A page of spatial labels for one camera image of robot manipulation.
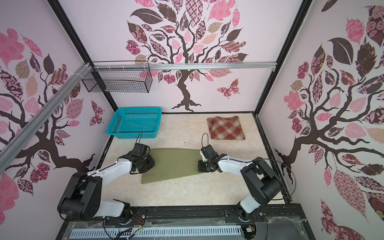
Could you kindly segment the olive green skirt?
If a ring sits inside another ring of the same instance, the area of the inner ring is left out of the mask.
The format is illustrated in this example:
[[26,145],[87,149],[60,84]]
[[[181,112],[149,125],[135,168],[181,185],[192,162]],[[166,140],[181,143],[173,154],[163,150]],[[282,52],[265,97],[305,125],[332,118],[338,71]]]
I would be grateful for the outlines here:
[[200,150],[160,148],[150,153],[155,166],[142,174],[141,184],[150,184],[197,175]]

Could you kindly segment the red plaid skirt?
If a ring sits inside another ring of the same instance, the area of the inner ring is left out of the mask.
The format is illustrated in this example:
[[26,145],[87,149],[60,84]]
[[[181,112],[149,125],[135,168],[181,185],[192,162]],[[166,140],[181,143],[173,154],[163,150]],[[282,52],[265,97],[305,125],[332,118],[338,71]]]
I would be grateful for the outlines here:
[[238,116],[207,118],[207,123],[212,140],[242,141],[246,139]]

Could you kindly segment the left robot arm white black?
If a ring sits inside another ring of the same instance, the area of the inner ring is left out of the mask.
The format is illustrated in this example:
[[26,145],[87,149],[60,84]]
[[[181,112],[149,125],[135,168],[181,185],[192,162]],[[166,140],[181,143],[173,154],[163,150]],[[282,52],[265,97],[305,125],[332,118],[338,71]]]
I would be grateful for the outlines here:
[[90,221],[95,218],[115,218],[128,223],[133,218],[129,203],[120,200],[103,200],[103,187],[123,175],[148,172],[155,166],[149,146],[135,143],[133,149],[120,156],[107,167],[87,173],[75,173],[58,203],[60,217],[67,220]]

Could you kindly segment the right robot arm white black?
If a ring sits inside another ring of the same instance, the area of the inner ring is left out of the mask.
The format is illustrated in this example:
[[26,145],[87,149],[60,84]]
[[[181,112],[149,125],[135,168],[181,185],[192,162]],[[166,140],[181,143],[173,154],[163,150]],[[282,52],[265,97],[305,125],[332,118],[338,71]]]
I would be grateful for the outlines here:
[[211,145],[200,150],[199,173],[231,173],[241,176],[249,194],[238,204],[237,212],[243,222],[249,221],[254,211],[267,205],[283,189],[283,181],[261,157],[254,160],[240,160],[226,154],[219,155]]

